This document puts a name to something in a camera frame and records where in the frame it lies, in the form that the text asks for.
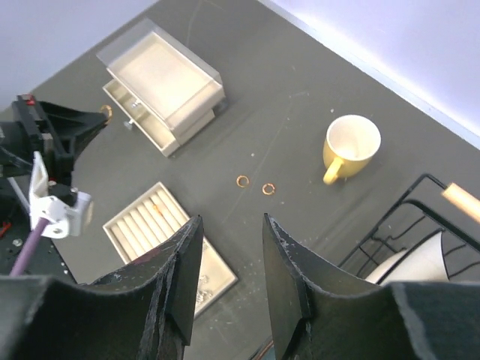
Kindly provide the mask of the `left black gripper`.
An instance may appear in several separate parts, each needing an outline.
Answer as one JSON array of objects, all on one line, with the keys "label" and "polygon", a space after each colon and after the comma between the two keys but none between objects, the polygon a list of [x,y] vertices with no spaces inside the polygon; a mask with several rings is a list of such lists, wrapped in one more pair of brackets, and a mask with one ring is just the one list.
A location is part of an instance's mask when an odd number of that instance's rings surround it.
[{"label": "left black gripper", "polygon": [[11,104],[13,120],[1,123],[1,177],[25,176],[35,152],[45,161],[49,180],[71,180],[74,158],[111,122],[113,110],[83,112],[19,95]]}]

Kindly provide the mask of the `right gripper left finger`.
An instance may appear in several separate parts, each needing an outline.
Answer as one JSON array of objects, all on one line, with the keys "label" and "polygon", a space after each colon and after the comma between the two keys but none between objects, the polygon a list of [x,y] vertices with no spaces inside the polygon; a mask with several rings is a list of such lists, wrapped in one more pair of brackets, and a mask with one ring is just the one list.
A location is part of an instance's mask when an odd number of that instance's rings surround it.
[{"label": "right gripper left finger", "polygon": [[3,359],[181,359],[191,342],[203,219],[94,283],[1,278]]}]

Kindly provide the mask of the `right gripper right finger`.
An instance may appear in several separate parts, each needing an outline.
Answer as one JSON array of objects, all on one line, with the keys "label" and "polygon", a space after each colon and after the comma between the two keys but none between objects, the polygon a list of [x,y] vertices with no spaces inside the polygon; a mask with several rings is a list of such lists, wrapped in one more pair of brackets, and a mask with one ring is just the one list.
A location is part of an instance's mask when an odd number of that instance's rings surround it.
[{"label": "right gripper right finger", "polygon": [[262,221],[271,336],[278,359],[477,359],[479,286],[377,286]]}]

